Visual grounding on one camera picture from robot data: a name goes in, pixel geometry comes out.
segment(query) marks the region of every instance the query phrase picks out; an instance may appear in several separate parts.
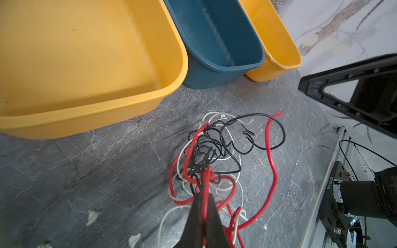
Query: screw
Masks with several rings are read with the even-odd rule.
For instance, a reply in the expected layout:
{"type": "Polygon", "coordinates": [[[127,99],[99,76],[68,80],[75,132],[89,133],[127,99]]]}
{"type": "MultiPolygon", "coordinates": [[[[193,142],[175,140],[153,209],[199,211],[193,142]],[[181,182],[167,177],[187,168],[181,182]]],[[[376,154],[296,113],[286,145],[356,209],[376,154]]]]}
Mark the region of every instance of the screw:
{"type": "Polygon", "coordinates": [[[334,227],[333,231],[338,235],[342,234],[342,230],[339,227],[334,227]]]}

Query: blue plastic container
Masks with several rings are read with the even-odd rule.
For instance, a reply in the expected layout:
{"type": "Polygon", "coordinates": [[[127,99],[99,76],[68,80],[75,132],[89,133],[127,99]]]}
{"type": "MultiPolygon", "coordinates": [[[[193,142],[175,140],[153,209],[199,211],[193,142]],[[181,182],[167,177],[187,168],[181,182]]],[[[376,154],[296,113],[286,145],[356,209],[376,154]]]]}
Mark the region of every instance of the blue plastic container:
{"type": "Polygon", "coordinates": [[[187,49],[183,83],[190,88],[231,83],[265,61],[262,43],[238,0],[164,2],[187,49]]]}

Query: yellow plastic container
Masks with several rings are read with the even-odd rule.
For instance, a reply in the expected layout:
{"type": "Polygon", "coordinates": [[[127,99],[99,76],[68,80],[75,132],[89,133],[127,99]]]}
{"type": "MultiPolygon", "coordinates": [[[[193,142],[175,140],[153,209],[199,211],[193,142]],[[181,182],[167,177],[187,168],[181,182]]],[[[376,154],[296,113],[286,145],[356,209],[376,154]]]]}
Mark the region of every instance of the yellow plastic container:
{"type": "Polygon", "coordinates": [[[60,138],[148,113],[187,61],[163,0],[2,0],[0,133],[60,138]]]}
{"type": "Polygon", "coordinates": [[[264,44],[265,63],[247,72],[257,82],[275,79],[302,65],[293,39],[269,0],[239,0],[264,44]]]}

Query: gray marble tabletop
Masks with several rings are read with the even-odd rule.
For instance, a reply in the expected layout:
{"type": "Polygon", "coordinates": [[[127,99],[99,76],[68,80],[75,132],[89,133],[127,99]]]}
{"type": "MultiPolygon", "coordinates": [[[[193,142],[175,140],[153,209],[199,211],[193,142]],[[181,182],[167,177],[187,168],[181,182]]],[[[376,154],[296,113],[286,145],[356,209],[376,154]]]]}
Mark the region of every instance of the gray marble tabletop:
{"type": "MultiPolygon", "coordinates": [[[[171,163],[209,111],[283,113],[278,119],[287,138],[273,150],[275,194],[241,236],[247,248],[297,247],[336,141],[318,104],[298,92],[299,78],[292,70],[263,83],[241,77],[208,90],[182,85],[146,115],[56,140],[0,135],[0,247],[156,247],[160,221],[175,206],[167,193],[171,163]]],[[[263,144],[266,121],[258,117],[250,125],[263,144]]],[[[248,147],[241,129],[231,132],[237,145],[248,147]]],[[[273,123],[272,144],[281,137],[273,123]]],[[[265,201],[273,175],[259,149],[242,157],[242,167],[250,217],[265,201]]],[[[238,189],[232,204],[240,201],[238,189]]],[[[177,209],[167,217],[161,247],[176,244],[187,214],[177,209]]]]}

